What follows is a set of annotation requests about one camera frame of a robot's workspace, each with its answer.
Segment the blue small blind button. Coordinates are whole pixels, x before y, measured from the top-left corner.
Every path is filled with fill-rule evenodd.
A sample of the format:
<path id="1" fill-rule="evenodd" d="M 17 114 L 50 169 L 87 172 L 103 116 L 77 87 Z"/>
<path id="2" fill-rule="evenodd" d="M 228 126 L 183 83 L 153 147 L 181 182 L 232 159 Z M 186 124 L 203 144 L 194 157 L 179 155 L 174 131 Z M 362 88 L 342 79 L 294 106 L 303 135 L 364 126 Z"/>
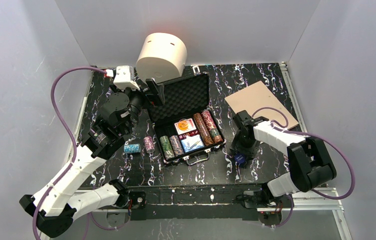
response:
<path id="1" fill-rule="evenodd" d="M 246 157 L 243 154 L 237 154 L 234 156 L 236 165 L 241 166 L 246 162 Z"/>

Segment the pink chip stack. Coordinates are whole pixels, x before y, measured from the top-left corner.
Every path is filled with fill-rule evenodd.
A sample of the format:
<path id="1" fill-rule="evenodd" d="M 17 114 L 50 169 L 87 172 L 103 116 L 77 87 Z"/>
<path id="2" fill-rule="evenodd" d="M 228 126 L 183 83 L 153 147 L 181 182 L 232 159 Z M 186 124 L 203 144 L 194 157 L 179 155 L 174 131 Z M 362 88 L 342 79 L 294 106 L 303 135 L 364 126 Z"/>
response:
<path id="1" fill-rule="evenodd" d="M 146 136 L 143 139 L 143 142 L 144 142 L 145 151 L 148 154 L 151 154 L 155 151 L 155 144 L 154 144 L 153 138 L 151 136 Z"/>

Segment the blue card deck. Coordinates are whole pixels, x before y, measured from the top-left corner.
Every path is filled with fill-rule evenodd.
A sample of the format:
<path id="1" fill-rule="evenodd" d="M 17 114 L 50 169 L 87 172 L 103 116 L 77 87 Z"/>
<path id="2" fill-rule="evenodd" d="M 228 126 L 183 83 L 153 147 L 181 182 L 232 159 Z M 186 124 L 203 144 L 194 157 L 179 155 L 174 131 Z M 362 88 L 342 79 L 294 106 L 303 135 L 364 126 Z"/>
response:
<path id="1" fill-rule="evenodd" d="M 187 136 L 180 142 L 185 153 L 189 153 L 204 147 L 204 143 L 199 134 L 194 136 Z"/>

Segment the clear triangular acrylic marker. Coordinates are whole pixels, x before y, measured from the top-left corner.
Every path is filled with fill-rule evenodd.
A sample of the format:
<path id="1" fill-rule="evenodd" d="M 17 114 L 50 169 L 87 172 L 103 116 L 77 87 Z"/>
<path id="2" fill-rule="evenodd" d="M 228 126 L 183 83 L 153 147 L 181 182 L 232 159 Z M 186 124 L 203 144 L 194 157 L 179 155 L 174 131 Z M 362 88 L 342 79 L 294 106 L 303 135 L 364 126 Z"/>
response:
<path id="1" fill-rule="evenodd" d="M 204 145 L 202 143 L 202 140 L 199 138 L 199 139 L 190 139 L 188 141 L 188 149 L 189 150 L 194 150 L 194 149 L 197 149 L 197 148 L 202 148 Z"/>

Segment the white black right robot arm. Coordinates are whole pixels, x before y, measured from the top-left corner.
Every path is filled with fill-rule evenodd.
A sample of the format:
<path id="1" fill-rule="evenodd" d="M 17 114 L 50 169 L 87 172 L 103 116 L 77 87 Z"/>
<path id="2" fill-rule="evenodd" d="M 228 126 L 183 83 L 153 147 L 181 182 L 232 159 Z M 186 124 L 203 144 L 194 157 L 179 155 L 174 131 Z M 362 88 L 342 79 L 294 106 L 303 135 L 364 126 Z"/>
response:
<path id="1" fill-rule="evenodd" d="M 238 166 L 252 160 L 261 143 L 268 144 L 288 158 L 288 173 L 262 184 L 258 191 L 237 196 L 237 200 L 245 202 L 245 207 L 267 205 L 296 192 L 306 193 L 337 176 L 323 140 L 279 131 L 267 118 L 252 118 L 245 110 L 235 114 L 233 121 L 238 130 L 230 146 L 230 155 Z"/>

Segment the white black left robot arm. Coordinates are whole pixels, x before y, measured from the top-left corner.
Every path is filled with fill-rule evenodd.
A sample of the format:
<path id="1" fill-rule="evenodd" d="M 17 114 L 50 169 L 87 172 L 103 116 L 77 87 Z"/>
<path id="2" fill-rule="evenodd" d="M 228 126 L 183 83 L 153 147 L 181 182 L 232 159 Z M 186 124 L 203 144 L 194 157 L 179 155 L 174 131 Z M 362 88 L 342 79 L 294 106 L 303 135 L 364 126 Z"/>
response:
<path id="1" fill-rule="evenodd" d="M 120 180 L 77 194 L 81 184 L 100 166 L 106 163 L 126 142 L 139 121 L 143 109 L 163 106 L 164 84 L 154 79 L 146 80 L 140 87 L 133 77 L 133 70 L 104 69 L 102 73 L 112 80 L 111 94 L 98 109 L 93 125 L 81 143 L 70 133 L 72 157 L 51 181 L 35 194 L 26 194 L 19 204 L 32 217 L 32 231 L 55 238 L 63 234 L 82 216 L 106 206 L 132 211 L 143 207 L 129 188 Z"/>

